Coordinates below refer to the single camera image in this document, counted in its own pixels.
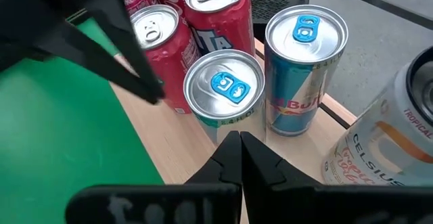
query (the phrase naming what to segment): green mat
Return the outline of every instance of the green mat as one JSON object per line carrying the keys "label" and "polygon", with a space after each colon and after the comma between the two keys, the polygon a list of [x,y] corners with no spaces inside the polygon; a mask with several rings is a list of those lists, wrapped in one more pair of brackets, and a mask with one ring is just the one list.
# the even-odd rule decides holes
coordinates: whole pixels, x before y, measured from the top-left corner
{"label": "green mat", "polygon": [[[80,29],[111,54],[97,24]],[[107,81],[62,58],[0,73],[0,223],[64,223],[78,190],[162,184]]]}

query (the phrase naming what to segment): blue and silver can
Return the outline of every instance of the blue and silver can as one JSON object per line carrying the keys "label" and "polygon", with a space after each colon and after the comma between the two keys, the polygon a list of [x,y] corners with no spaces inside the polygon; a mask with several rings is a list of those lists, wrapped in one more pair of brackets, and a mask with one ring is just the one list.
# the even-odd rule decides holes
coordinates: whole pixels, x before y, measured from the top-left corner
{"label": "blue and silver can", "polygon": [[297,5],[275,14],[265,33],[267,124],[274,132],[305,132],[343,54],[344,20],[332,10]]}
{"label": "blue and silver can", "polygon": [[247,131],[265,142],[265,74],[251,55],[223,49],[201,57],[188,70],[183,93],[215,144],[230,131]]}

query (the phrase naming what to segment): gray floor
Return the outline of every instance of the gray floor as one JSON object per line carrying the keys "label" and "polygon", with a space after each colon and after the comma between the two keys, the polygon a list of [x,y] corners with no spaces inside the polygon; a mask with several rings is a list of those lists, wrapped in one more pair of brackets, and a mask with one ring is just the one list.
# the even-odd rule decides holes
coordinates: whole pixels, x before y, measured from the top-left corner
{"label": "gray floor", "polygon": [[[433,19],[433,0],[385,0]],[[433,31],[359,0],[310,0],[349,27],[345,54],[327,92],[359,115],[404,64],[433,45]]]}

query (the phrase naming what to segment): red bull logo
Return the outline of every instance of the red bull logo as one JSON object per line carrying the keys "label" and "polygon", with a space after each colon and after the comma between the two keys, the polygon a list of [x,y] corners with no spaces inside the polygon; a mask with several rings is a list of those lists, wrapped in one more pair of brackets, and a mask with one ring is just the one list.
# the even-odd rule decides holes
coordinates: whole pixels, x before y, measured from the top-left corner
{"label": "red bull logo", "polygon": [[283,115],[302,115],[314,110],[320,104],[320,96],[314,97],[310,102],[300,102],[294,99],[274,99],[271,105]]}

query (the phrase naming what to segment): blue pull tab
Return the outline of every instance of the blue pull tab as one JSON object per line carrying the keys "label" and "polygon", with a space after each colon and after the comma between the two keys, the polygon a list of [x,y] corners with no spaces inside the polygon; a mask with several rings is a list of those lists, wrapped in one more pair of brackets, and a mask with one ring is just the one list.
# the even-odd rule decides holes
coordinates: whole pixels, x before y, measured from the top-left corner
{"label": "blue pull tab", "polygon": [[293,38],[299,42],[311,42],[317,38],[320,18],[312,15],[302,15],[298,17]]}
{"label": "blue pull tab", "polygon": [[250,86],[228,72],[219,72],[210,80],[210,86],[218,94],[233,103],[240,103],[250,91]]}

